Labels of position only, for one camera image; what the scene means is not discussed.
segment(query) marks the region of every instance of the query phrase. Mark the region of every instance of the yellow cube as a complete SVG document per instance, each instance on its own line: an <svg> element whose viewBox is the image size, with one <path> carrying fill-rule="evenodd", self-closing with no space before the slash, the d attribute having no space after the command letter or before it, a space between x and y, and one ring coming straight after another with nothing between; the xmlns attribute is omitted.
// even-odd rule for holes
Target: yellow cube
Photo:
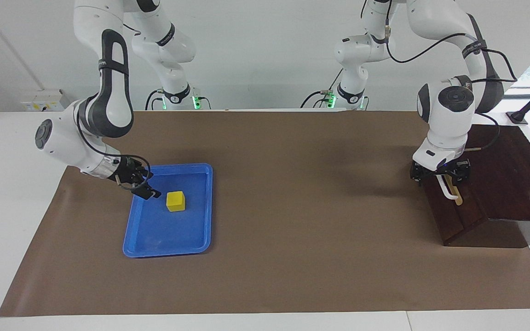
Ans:
<svg viewBox="0 0 530 331"><path fill-rule="evenodd" d="M170 212L185 210L185 195L182 191L167 193L167 209Z"/></svg>

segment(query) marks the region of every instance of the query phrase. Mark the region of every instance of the brown tabletop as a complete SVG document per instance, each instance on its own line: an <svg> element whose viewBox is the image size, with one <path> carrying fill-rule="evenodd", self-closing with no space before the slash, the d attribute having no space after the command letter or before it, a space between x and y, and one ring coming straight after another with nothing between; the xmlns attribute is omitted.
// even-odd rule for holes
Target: brown tabletop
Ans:
<svg viewBox="0 0 530 331"><path fill-rule="evenodd" d="M530 249L443 247L415 113L136 113L108 142L214 168L212 245L132 259L132 197L68 168L0 316L530 308Z"/></svg>

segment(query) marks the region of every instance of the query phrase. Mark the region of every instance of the white table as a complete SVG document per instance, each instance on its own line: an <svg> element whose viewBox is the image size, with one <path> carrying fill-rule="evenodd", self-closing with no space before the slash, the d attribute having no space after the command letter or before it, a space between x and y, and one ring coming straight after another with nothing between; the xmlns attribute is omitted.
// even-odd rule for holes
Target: white table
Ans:
<svg viewBox="0 0 530 331"><path fill-rule="evenodd" d="M65 169L33 142L37 126L54 115L0 113L0 305ZM530 139L530 126L522 130ZM530 330L530 310L0 318L0 330L49 329L523 331Z"/></svg>

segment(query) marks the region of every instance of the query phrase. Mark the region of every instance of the blue tray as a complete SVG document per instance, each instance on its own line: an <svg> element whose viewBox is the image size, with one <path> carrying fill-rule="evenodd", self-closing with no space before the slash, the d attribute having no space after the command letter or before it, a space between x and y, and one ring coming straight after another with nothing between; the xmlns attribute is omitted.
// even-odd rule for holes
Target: blue tray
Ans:
<svg viewBox="0 0 530 331"><path fill-rule="evenodd" d="M150 185L162 195L134 196L124 247L128 257L197 254L210 245L212 232L212 167L206 163L156 165ZM185 211L169 212L167 193L183 191Z"/></svg>

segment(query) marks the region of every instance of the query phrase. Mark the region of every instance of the white electrical box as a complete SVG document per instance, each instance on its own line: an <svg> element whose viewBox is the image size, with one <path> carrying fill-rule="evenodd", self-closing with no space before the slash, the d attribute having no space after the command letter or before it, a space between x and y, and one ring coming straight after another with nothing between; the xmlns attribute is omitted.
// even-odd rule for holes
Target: white electrical box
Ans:
<svg viewBox="0 0 530 331"><path fill-rule="evenodd" d="M61 90L24 92L19 102L24 111L64 111L71 103Z"/></svg>

